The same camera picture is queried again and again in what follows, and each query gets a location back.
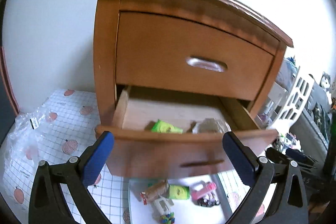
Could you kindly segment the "black toy car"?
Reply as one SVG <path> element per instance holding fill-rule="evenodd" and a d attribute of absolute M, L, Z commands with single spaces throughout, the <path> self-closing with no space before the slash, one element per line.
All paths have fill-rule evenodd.
<path fill-rule="evenodd" d="M 197 204 L 199 206 L 204 206 L 204 207 L 213 207 L 213 206 L 219 206 L 221 202 L 215 198 L 208 199 L 208 198 L 202 197 L 197 200 Z"/>

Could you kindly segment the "pink hair rollers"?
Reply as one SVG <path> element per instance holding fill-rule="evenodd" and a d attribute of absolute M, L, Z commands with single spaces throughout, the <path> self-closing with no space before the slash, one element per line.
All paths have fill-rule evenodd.
<path fill-rule="evenodd" d="M 191 193 L 191 198 L 193 200 L 198 200 L 204 196 L 206 196 L 207 194 L 209 194 L 210 192 L 213 192 L 217 189 L 217 185 L 214 182 L 208 182 L 207 184 L 205 184 L 205 186 L 203 188 L 201 188 L 200 190 L 194 190 Z"/>

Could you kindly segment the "green tissue pack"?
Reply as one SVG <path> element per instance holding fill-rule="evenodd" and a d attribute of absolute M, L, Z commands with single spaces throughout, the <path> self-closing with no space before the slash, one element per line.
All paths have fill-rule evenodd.
<path fill-rule="evenodd" d="M 172 200 L 188 200 L 190 198 L 190 187 L 170 184 L 168 198 Z"/>
<path fill-rule="evenodd" d="M 169 133 L 169 134 L 182 134 L 183 129 L 175 127 L 172 124 L 169 124 L 162 120 L 157 120 L 154 126 L 151 128 L 151 132 L 157 133 Z"/>

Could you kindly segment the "cracker packet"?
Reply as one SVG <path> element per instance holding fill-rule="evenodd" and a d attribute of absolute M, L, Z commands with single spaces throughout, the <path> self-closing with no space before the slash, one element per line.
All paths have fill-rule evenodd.
<path fill-rule="evenodd" d="M 156 184 L 153 184 L 152 186 L 148 187 L 147 190 L 140 193 L 143 204 L 147 205 L 148 203 L 155 201 L 160 196 L 165 195 L 168 189 L 169 182 L 167 180 L 161 180 Z"/>

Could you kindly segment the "clear plastic bag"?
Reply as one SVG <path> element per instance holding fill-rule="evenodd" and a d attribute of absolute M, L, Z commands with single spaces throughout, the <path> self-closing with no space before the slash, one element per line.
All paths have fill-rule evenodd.
<path fill-rule="evenodd" d="M 52 128 L 50 110 L 39 107 L 35 111 L 19 114 L 15 118 L 14 131 L 7 135 L 5 164 L 11 166 L 14 161 L 29 159 L 37 166 L 40 161 L 39 145 Z"/>

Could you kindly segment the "white tray with teal rim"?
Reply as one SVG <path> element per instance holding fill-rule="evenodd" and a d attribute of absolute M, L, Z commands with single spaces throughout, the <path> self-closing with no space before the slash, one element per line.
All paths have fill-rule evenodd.
<path fill-rule="evenodd" d="M 131 178 L 129 180 L 129 214 L 131 223 L 159 223 L 160 214 L 155 205 L 143 204 L 140 193 L 147 190 L 150 184 L 158 180 Z M 232 215 L 232 210 L 217 174 L 202 175 L 178 179 L 170 179 L 173 185 L 189 186 L 191 190 L 200 190 L 207 182 L 217 185 L 216 195 L 220 204 L 213 207 L 197 205 L 192 199 L 172 200 L 169 202 L 174 213 L 175 223 L 226 223 Z"/>

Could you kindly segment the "white lace cloth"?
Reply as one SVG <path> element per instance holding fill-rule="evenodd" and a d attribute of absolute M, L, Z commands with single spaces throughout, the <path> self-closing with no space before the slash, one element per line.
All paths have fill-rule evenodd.
<path fill-rule="evenodd" d="M 226 121 L 215 118 L 206 118 L 202 122 L 197 122 L 193 129 L 193 134 L 199 133 L 227 133 L 231 131 L 229 124 Z"/>

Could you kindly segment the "white shelf rack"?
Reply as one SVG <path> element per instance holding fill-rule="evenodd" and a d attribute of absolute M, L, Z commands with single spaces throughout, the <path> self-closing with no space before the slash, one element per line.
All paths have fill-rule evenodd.
<path fill-rule="evenodd" d="M 274 83 L 255 120 L 264 129 L 289 132 L 298 120 L 310 96 L 314 79 L 305 69 L 299 68 L 290 90 Z"/>

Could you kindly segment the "lower wooden drawer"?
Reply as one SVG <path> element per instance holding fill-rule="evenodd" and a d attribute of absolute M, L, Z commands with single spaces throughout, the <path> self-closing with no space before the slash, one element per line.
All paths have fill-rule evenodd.
<path fill-rule="evenodd" d="M 135 178 L 184 178 L 231 170 L 221 133 L 193 134 L 206 118 L 226 121 L 240 141 L 260 155 L 276 130 L 262 130 L 233 98 L 129 86 L 113 117 L 95 129 L 114 136 L 106 165 L 111 174 Z M 151 132 L 157 120 L 183 129 L 182 134 Z"/>

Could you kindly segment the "wooden drawer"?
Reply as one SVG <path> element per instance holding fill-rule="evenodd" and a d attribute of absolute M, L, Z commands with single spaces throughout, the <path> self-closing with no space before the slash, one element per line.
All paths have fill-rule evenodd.
<path fill-rule="evenodd" d="M 252 101 L 272 59 L 265 50 L 202 24 L 138 12 L 120 15 L 118 84 Z"/>
<path fill-rule="evenodd" d="M 193 134 L 206 118 L 226 121 L 240 141 L 260 155 L 276 130 L 262 130 L 233 98 L 129 86 L 113 117 L 95 129 L 114 136 L 106 165 L 111 174 L 135 178 L 184 178 L 231 170 L 221 133 Z M 182 134 L 151 132 L 157 120 L 183 129 Z"/>

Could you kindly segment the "wooden nightstand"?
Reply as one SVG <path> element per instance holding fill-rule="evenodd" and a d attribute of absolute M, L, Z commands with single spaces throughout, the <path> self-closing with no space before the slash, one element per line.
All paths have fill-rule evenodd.
<path fill-rule="evenodd" d="M 94 82 L 104 125 L 117 87 L 242 100 L 255 116 L 292 39 L 236 0 L 97 0 Z"/>

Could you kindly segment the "upper wooden drawer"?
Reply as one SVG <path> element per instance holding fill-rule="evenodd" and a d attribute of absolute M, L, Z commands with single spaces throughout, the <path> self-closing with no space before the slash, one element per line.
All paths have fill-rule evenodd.
<path fill-rule="evenodd" d="M 265 50 L 202 24 L 138 12 L 120 15 L 118 84 L 252 101 L 272 59 Z"/>

